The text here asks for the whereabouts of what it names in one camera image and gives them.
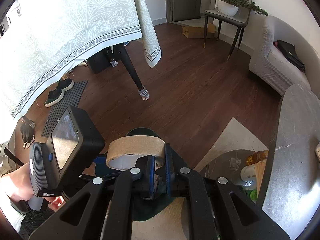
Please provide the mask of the person's left hand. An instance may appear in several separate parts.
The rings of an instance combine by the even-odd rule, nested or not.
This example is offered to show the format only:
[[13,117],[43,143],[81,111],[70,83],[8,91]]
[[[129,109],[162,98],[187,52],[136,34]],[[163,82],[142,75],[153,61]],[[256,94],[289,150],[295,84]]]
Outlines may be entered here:
[[14,202],[28,201],[34,196],[29,169],[29,163],[26,163],[14,172],[1,177],[1,189]]

